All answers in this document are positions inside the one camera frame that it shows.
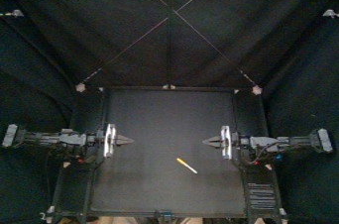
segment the yellow pencil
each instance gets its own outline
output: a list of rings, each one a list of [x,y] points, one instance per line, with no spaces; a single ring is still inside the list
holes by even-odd
[[[197,170],[181,158],[178,158],[177,161],[181,165],[189,168],[194,173],[198,173]]]

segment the white plastic part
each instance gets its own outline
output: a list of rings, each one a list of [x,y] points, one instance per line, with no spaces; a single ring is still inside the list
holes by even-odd
[[[283,208],[279,208],[279,213],[281,213],[281,215],[287,215],[287,213],[286,213]]]
[[[325,16],[325,17],[329,17],[329,16],[330,16],[330,17],[334,19],[335,16],[339,17],[339,14],[337,14],[337,13],[334,12],[333,9],[329,9],[329,10],[326,10],[326,12],[323,13],[323,16]]]
[[[261,88],[258,85],[254,86],[254,88],[253,88],[253,93],[254,93],[255,95],[261,95],[261,94],[262,94],[262,88]]]
[[[78,92],[83,93],[86,91],[86,85],[83,83],[77,85]]]
[[[271,165],[265,165],[269,170],[271,170]]]
[[[16,136],[16,131],[18,131],[18,125],[12,124],[7,128],[7,133],[6,133],[6,138],[3,141],[3,147],[11,147],[15,141],[15,136]]]
[[[63,167],[67,168],[71,165],[70,162],[65,162]]]

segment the wire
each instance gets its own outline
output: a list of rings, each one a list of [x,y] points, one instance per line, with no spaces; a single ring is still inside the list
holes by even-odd
[[[169,7],[169,4],[163,1],[159,0],[165,6]],[[217,46],[213,44],[213,42],[209,41],[209,39],[205,37],[205,35],[197,30],[197,28],[189,23],[189,21],[185,19],[185,17],[179,14],[179,11],[182,11],[189,4],[191,4],[195,0],[190,0],[177,11],[173,10],[174,14],[179,16],[179,18],[186,22],[186,24],[193,28],[193,30],[198,33],[198,35],[205,39],[205,41],[210,44],[210,46],[215,49],[215,51],[223,56],[223,58],[229,61],[231,66],[241,72],[242,76],[251,82],[253,85],[257,85],[255,81],[250,78],[250,76],[243,72],[243,70],[238,67],[238,65],[229,59],[225,53],[217,48]],[[110,63],[113,63],[121,56],[122,54],[126,53],[126,51],[134,47],[139,41],[143,40],[143,38],[169,20],[169,17],[83,80],[82,83],[86,83],[87,81],[91,80],[91,78],[103,70],[105,67]]]
[[[277,144],[279,144],[279,142],[271,143],[270,145],[267,145],[267,146],[261,150],[261,152],[259,152],[257,158],[254,159],[253,162],[250,162],[250,165],[253,165],[253,164],[259,160],[259,157],[261,157],[263,151],[265,151],[266,149],[269,149],[270,147],[273,147],[274,145],[277,145]]]
[[[113,58],[110,59],[105,65],[83,80],[82,83],[87,82],[91,80],[91,78],[103,70],[105,67],[107,67],[145,38],[146,36],[149,36],[149,34],[155,30],[158,29],[158,27],[161,27],[163,25],[163,23],[169,20],[169,18],[166,18],[165,20],[162,20],[153,28],[151,30],[149,30],[146,32],[146,34],[143,34],[143,36],[137,39],[133,44]]]
[[[179,18],[185,21],[185,23],[191,27],[191,29],[197,32],[197,34],[205,39],[205,41],[210,44],[210,46],[215,49],[215,51],[223,56],[223,58],[229,61],[230,65],[239,71],[243,77],[251,82],[253,85],[257,85],[255,81],[250,78],[250,76],[243,72],[243,70],[238,67],[238,65],[229,59],[227,55],[222,53],[222,51],[217,48],[217,46],[209,41],[206,36],[198,31],[198,29],[190,24],[186,18],[174,11],[174,13],[179,16]]]

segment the metal frame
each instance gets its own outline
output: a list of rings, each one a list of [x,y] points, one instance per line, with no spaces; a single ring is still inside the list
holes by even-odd
[[[258,102],[258,108],[262,109],[262,104],[261,104],[261,98],[254,96],[255,102]],[[105,96],[102,97],[102,121],[105,121],[105,108],[106,108],[106,101],[105,101]],[[233,94],[233,101],[234,101],[234,108],[235,108],[235,125],[238,127],[238,130],[242,130],[242,125],[238,123],[238,120],[242,119],[242,115],[239,114],[239,107],[238,107],[238,102],[242,101],[239,99],[238,95],[234,93]],[[259,111],[259,120],[261,120],[261,126],[265,131],[267,131],[266,127],[266,122],[265,122],[265,113],[263,110]],[[86,218],[89,216],[134,216],[134,217],[165,217],[169,214],[171,214],[173,217],[197,217],[191,216],[187,214],[181,214],[178,213],[177,215],[173,215],[173,213],[169,212],[134,212],[134,213],[126,213],[126,212],[110,212],[110,211],[97,211],[91,210],[91,197],[93,197],[93,186],[94,186],[94,180],[95,180],[95,173],[97,173],[97,168],[98,165],[94,165],[89,167],[86,170],[89,177],[87,177],[87,182],[86,182],[86,189],[85,189],[85,201],[82,203],[83,208],[79,209],[79,211],[69,211],[67,209],[60,209],[59,203],[60,203],[60,195],[62,195],[62,190],[63,190],[63,182],[67,179],[66,178],[66,169],[62,168],[60,170],[60,177],[59,177],[59,182],[58,182],[58,188],[55,192],[55,198],[54,198],[54,206],[56,207],[56,212],[55,212],[55,219],[54,223],[59,223],[63,217],[78,217],[79,221],[82,224],[86,224]],[[255,221],[261,217],[271,218],[277,224],[281,224],[281,215],[279,215],[279,208],[281,208],[281,195],[279,195],[279,189],[278,189],[278,182],[277,182],[277,175],[275,175],[275,170],[261,170],[265,172],[263,175],[266,175],[267,182],[270,182],[273,189],[274,189],[274,199],[275,199],[275,208],[274,210],[270,211],[253,211],[251,210],[251,200],[250,200],[250,188],[247,186],[249,180],[253,176],[253,174],[258,174],[258,169],[257,170],[250,170],[250,169],[241,169],[242,173],[242,179],[243,179],[243,185],[245,185],[245,201],[246,201],[246,206],[247,209],[245,209],[245,215],[239,214],[221,214],[221,215],[214,215],[214,216],[205,216],[206,218],[249,218],[249,221],[251,224],[255,224]]]

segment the black fabric enclosure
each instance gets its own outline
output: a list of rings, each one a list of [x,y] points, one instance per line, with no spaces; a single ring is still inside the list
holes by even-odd
[[[7,15],[18,9],[24,17]],[[179,96],[258,85],[269,133],[326,128],[338,145],[339,19],[327,9],[338,13],[339,1],[0,0],[0,137],[8,124],[58,132],[78,116],[87,130],[83,101],[101,87]],[[0,222],[42,223],[59,161],[32,149],[0,149],[0,161]],[[291,223],[339,223],[338,162],[337,153],[283,156]]]

